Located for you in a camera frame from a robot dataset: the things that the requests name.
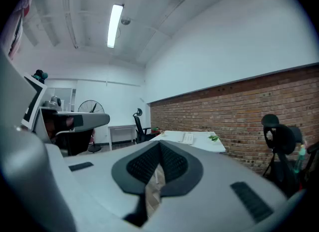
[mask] small table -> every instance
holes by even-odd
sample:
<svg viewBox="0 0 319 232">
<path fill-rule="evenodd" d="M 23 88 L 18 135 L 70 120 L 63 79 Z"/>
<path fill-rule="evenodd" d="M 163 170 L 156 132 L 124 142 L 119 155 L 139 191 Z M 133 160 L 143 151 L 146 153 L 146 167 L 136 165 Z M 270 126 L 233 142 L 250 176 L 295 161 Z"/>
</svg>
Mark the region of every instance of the small table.
<svg viewBox="0 0 319 232">
<path fill-rule="evenodd" d="M 195 148 L 199 148 L 206 151 L 211 152 L 225 152 L 226 149 L 221 141 L 218 139 L 217 141 L 212 141 L 208 137 L 210 135 L 216 135 L 214 132 L 182 132 L 182 131 L 165 131 L 164 136 L 162 134 L 157 135 L 150 141 L 172 141 L 172 142 L 180 142 L 183 137 L 183 133 L 193 133 L 194 134 L 194 142 L 191 146 Z"/>
<path fill-rule="evenodd" d="M 108 125 L 108 131 L 109 131 L 109 144 L 110 144 L 110 150 L 112 150 L 112 134 L 111 130 L 131 130 L 131 142 L 136 139 L 136 133 L 135 133 L 135 127 L 136 124 L 123 124 L 123 125 Z"/>
</svg>

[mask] fan base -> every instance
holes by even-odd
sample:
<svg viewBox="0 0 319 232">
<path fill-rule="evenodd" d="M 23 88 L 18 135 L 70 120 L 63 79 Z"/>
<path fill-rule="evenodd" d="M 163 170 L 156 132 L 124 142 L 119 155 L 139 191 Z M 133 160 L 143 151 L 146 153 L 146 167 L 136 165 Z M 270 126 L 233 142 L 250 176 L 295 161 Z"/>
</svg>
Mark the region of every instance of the fan base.
<svg viewBox="0 0 319 232">
<path fill-rule="evenodd" d="M 92 153 L 95 153 L 95 152 L 98 152 L 98 151 L 100 151 L 102 148 L 100 147 L 100 146 L 90 146 L 89 148 L 88 148 L 88 151 L 89 152 L 92 152 Z"/>
</svg>

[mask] white wall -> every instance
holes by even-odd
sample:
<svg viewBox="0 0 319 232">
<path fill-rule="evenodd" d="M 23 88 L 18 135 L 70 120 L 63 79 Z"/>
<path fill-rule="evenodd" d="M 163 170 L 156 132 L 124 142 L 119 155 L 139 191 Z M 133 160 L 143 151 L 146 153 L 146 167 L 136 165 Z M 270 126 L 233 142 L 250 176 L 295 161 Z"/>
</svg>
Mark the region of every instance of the white wall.
<svg viewBox="0 0 319 232">
<path fill-rule="evenodd" d="M 44 84 L 50 88 L 73 88 L 73 89 L 76 89 L 77 80 L 46 79 Z"/>
<path fill-rule="evenodd" d="M 315 33 L 293 0 L 222 0 L 147 65 L 146 102 L 316 62 Z"/>
<path fill-rule="evenodd" d="M 145 104 L 145 127 L 151 127 L 151 107 L 149 104 Z"/>
<path fill-rule="evenodd" d="M 112 62 L 100 54 L 80 50 L 58 49 L 23 52 L 14 58 L 13 63 L 20 72 L 34 74 L 37 69 L 48 73 L 50 79 L 84 79 L 112 81 L 124 84 L 144 84 L 144 68 L 127 64 L 109 64 Z"/>
<path fill-rule="evenodd" d="M 99 102 L 105 113 L 110 115 L 109 125 L 134 124 L 133 114 L 137 108 L 144 109 L 141 92 L 142 87 L 105 82 L 79 80 L 76 87 L 75 110 L 87 100 Z M 145 127 L 145 114 L 140 117 L 142 127 Z M 96 129 L 96 143 L 108 142 L 107 125 Z M 112 141 L 126 141 L 131 139 L 129 130 L 112 132 Z"/>
</svg>

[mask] fluorescent light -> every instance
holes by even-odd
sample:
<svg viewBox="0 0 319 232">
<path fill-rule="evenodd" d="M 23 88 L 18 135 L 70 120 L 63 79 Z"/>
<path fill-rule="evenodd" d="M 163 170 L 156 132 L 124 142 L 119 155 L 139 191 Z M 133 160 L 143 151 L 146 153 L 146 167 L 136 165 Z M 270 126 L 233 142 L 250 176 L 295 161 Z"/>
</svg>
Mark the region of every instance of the fluorescent light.
<svg viewBox="0 0 319 232">
<path fill-rule="evenodd" d="M 118 31 L 122 10 L 123 6 L 113 5 L 108 32 L 108 47 L 114 48 L 116 32 Z"/>
</svg>

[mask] office chair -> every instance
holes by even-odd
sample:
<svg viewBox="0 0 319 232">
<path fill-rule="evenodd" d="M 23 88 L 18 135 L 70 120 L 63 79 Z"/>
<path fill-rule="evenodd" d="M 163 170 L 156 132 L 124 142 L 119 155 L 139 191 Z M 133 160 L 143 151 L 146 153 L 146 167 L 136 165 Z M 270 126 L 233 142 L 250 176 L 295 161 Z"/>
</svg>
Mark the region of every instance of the office chair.
<svg viewBox="0 0 319 232">
<path fill-rule="evenodd" d="M 142 128 L 141 122 L 140 122 L 140 118 L 139 118 L 142 114 L 143 114 L 143 112 L 142 112 L 142 110 L 140 108 L 138 108 L 138 111 L 133 114 L 133 117 L 135 119 L 135 124 L 136 124 L 136 127 L 137 127 L 137 130 L 136 130 L 136 132 L 137 132 L 136 143 L 142 143 L 142 142 L 149 141 L 150 139 L 153 139 L 156 135 L 158 135 L 158 133 L 147 134 L 147 130 L 151 129 L 150 127 Z"/>
<path fill-rule="evenodd" d="M 306 169 L 298 174 L 294 172 L 295 161 L 289 161 L 286 155 L 291 154 L 296 147 L 296 143 L 303 144 L 303 137 L 298 127 L 287 127 L 279 124 L 276 115 L 268 114 L 263 117 L 264 136 L 266 143 L 272 149 L 273 157 L 263 176 L 274 182 L 288 197 L 291 197 L 300 188 L 307 187 L 306 180 L 309 179 L 309 169 L 319 149 L 319 143 L 307 148 L 311 157 L 307 163 Z M 271 132 L 273 139 L 268 139 L 267 133 Z M 267 170 L 271 168 L 270 173 L 266 175 Z"/>
</svg>

